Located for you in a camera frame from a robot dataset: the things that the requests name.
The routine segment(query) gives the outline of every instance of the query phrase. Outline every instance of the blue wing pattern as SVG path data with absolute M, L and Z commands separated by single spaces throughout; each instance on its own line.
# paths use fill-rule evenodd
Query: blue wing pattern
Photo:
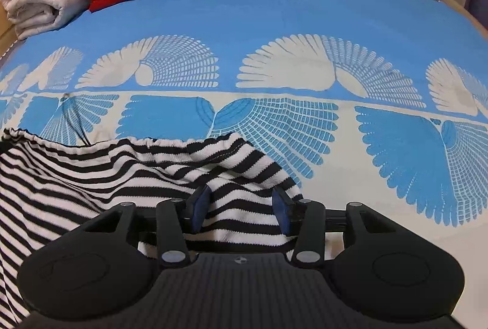
M 40 135 L 58 108 L 57 97 L 35 96 L 25 109 L 19 128 L 33 135 Z
M 321 38 L 336 67 L 337 80 L 353 94 L 402 106 L 426 107 L 412 79 L 394 69 L 376 52 L 341 38 Z
M 334 103 L 289 98 L 239 99 L 216 114 L 210 137 L 238 132 L 279 163 L 301 187 L 298 174 L 312 178 L 310 165 L 321 165 L 321 154 L 330 152 L 337 109 Z
M 77 133 L 91 132 L 119 95 L 78 95 L 63 97 L 40 134 L 44 139 L 76 146 Z
M 214 110 L 202 97 L 133 95 L 117 128 L 118 137 L 205 139 Z
M 482 125 L 446 121 L 442 124 L 447 163 L 459 223 L 469 222 L 486 209 L 488 196 L 488 133 Z
M 82 58 L 83 54 L 77 49 L 60 49 L 60 57 L 49 72 L 46 89 L 65 90 Z
M 13 96 L 10 98 L 2 114 L 0 114 L 0 126 L 3 127 L 6 125 L 6 123 L 17 112 L 17 110 L 19 109 L 20 105 L 24 102 L 24 99 L 26 97 L 27 95 L 24 93 L 21 96 Z
M 219 77 L 217 61 L 201 41 L 167 35 L 158 37 L 141 64 L 152 70 L 151 85 L 214 88 Z
M 7 108 L 8 99 L 0 99 L 0 113 L 3 113 Z
M 416 115 L 355 109 L 367 152 L 388 187 L 396 188 L 397 196 L 408 204 L 417 204 L 417 213 L 456 226 L 457 201 L 443 139 L 435 125 Z
M 0 95 L 13 95 L 29 72 L 29 66 L 22 64 L 13 69 L 0 81 Z

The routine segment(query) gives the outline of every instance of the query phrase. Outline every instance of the bed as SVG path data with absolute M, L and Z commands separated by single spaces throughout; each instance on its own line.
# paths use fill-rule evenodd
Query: bed
M 454 316 L 486 329 L 487 59 L 438 0 L 133 0 L 14 45 L 0 122 L 68 146 L 238 132 L 307 198 L 455 256 Z

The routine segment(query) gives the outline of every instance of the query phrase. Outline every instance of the white wing pattern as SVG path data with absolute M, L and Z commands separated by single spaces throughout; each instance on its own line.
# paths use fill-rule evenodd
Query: white wing pattern
M 335 81 L 334 66 L 318 35 L 292 35 L 263 45 L 242 60 L 238 88 L 324 91 Z
M 114 87 L 135 76 L 141 86 L 214 88 L 218 58 L 201 41 L 169 35 L 146 38 L 99 58 L 75 88 Z
M 116 87 L 123 84 L 140 71 L 141 60 L 146 57 L 157 39 L 158 37 L 145 38 L 103 55 L 79 78 L 75 88 Z
M 24 80 L 24 77 L 28 71 L 29 66 L 22 64 L 15 67 L 15 69 L 3 77 L 2 81 L 0 81 L 0 95 L 13 95 L 13 93 L 17 91 L 21 82 Z
M 427 68 L 426 78 L 429 90 L 436 108 L 443 112 L 478 115 L 478 105 L 473 93 L 465 85 L 476 90 L 479 95 L 485 93 L 486 88 L 474 77 L 453 65 L 446 59 L 432 62 Z
M 82 58 L 83 54 L 77 49 L 57 49 L 27 74 L 19 91 L 26 91 L 36 84 L 40 90 L 66 90 Z
M 118 98 L 119 95 L 63 97 L 40 137 L 76 146 L 81 136 L 93 130 L 93 125 L 101 121 Z
M 486 114 L 488 111 L 488 89 L 486 89 L 480 80 L 467 71 L 460 67 L 457 67 L 457 70 L 467 90 L 472 93 L 476 106 L 480 109 L 483 115 L 488 118 L 488 115 Z
M 331 132 L 337 129 L 334 103 L 289 98 L 244 98 L 221 109 L 210 137 L 239 132 L 254 147 L 268 154 L 294 179 L 313 177 L 312 165 L 321 165 L 328 154 Z
M 376 52 L 334 37 L 299 34 L 278 38 L 242 62 L 238 88 L 325 91 L 337 80 L 361 98 L 426 107 L 411 78 Z
M 412 79 L 393 69 L 376 52 L 341 38 L 322 36 L 322 41 L 336 67 L 337 81 L 349 92 L 402 106 L 426 107 Z

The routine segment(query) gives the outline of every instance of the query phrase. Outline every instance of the black and white striped shirt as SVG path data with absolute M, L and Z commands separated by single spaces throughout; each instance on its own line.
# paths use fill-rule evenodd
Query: black and white striped shirt
M 16 286 L 23 260 L 48 242 L 122 201 L 155 207 L 207 184 L 212 204 L 195 251 L 290 252 L 271 190 L 300 190 L 277 163 L 238 134 L 217 139 L 117 139 L 68 147 L 5 129 L 0 142 L 0 326 L 28 315 Z M 140 250 L 150 255 L 151 246 Z

